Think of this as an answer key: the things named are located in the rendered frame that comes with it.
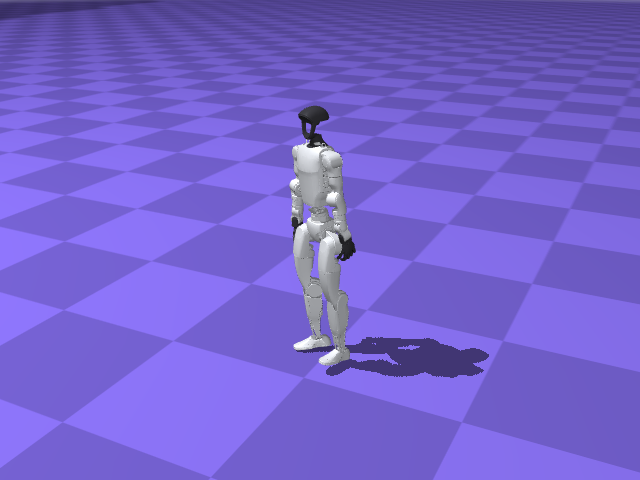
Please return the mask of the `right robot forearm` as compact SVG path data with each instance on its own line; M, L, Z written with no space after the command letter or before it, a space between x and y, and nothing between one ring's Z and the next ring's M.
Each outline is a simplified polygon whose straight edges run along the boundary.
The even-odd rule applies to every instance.
M291 189L290 189L291 190ZM300 224L303 221L303 199L302 199L302 195L301 194L296 194L291 190L291 196L292 196L292 216L291 216L291 222L292 222L292 217L296 217L298 219L298 224Z

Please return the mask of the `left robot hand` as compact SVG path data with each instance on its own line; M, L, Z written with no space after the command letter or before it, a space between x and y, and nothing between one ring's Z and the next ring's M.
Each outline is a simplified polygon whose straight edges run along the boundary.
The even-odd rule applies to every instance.
M346 261L346 259L349 259L350 256L353 256L353 253L356 252L355 245L352 242L352 237L348 239L346 242L344 242L344 238L342 237L342 235L339 234L338 237L339 237L340 243L342 244L342 251L337 257L337 259L340 259L341 261ZM341 258L342 255L343 255L343 259Z

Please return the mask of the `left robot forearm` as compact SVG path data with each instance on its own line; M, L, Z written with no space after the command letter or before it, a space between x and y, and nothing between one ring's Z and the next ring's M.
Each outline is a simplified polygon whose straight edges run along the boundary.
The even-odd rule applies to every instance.
M346 223L346 203L342 194L337 195L336 205L337 207L332 209L332 215L334 217L335 223L334 230L338 233L338 235L342 235L342 237L344 238L344 242L346 242L351 238L351 233Z

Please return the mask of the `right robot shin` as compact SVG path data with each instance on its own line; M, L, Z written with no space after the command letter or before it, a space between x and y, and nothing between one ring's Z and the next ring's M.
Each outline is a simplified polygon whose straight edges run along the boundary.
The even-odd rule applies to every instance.
M320 334L320 320L321 315L323 315L323 302L322 302L322 294L318 297L311 297L303 288L304 301L307 317L309 319L311 331L313 333L312 339L319 340L321 338ZM314 330L313 330L314 329ZM315 331L315 334L314 334ZM315 338L316 337L316 338ZM320 338L317 338L320 337Z

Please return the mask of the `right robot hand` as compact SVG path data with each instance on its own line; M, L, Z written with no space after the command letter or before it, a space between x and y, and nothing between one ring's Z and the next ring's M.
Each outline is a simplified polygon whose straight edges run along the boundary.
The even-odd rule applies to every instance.
M292 226L294 227L294 231L293 231L293 242L294 242L294 237L295 237L295 232L298 226L302 225L303 221L298 224L298 219L296 217L292 217Z

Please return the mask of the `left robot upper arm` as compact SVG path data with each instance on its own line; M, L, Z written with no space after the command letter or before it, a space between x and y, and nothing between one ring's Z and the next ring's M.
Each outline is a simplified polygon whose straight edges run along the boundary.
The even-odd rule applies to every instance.
M322 164L327 170L328 181L332 191L330 194L327 194L326 202L330 207L337 207L336 197L339 194L343 195L343 160L339 153L331 150L322 152L321 156Z

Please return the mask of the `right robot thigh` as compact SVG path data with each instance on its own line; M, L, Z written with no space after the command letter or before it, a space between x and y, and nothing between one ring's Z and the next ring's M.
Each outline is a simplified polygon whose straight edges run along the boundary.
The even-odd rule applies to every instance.
M318 297L323 291L319 278L311 276L315 251L313 250L314 246L309 242L313 241L315 240L308 233L307 223L297 227L293 245L297 275L308 295Z

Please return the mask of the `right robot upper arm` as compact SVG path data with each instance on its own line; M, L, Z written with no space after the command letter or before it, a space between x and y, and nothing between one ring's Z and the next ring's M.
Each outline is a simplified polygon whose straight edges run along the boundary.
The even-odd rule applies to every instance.
M289 187L290 189L296 193L296 194L301 194L300 191L300 183L299 183L299 175L298 175L298 169L297 169L297 151L300 145L294 146L292 149L292 156L294 159L294 173L296 175L296 178L293 179L290 184Z

